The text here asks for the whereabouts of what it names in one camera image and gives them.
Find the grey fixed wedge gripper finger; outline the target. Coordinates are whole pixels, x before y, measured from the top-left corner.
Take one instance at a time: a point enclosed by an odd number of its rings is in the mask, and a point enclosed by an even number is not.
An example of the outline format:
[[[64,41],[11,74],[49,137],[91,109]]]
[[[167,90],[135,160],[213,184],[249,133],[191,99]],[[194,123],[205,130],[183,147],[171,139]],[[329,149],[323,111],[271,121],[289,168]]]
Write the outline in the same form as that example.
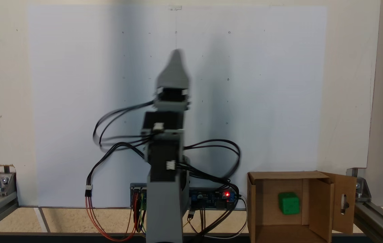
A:
[[[183,65],[182,50],[175,49],[171,52],[170,58],[156,79],[156,88],[159,89],[188,89],[189,77]]]

